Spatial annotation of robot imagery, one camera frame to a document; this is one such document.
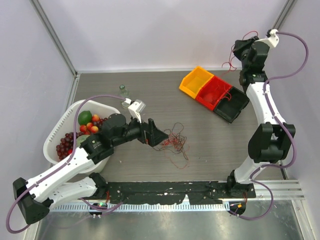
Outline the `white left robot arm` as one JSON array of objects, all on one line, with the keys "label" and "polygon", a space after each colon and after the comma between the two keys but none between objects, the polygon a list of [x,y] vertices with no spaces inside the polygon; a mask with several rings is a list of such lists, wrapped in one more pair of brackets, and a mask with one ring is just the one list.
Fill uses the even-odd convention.
[{"label": "white left robot arm", "polygon": [[31,225],[40,221],[63,202],[88,197],[102,199],[108,185],[99,173],[91,173],[74,183],[68,180],[110,157],[116,146],[138,140],[155,147],[168,137],[151,118],[147,122],[132,118],[127,123],[120,113],[110,115],[100,131],[73,148],[65,159],[36,177],[28,180],[20,177],[13,182],[14,198],[25,222]]}]

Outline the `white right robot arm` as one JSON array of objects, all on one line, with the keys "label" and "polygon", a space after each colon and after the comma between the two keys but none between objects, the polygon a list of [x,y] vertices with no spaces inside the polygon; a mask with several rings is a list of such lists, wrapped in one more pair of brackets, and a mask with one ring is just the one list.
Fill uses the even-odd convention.
[{"label": "white right robot arm", "polygon": [[267,167],[276,167],[287,157],[296,129],[280,115],[270,92],[264,71],[270,49],[279,43],[274,34],[260,39],[254,36],[236,40],[233,54],[241,61],[239,83],[249,98],[258,127],[248,142],[248,156],[227,178],[226,193],[233,198],[250,191],[253,179]]}]

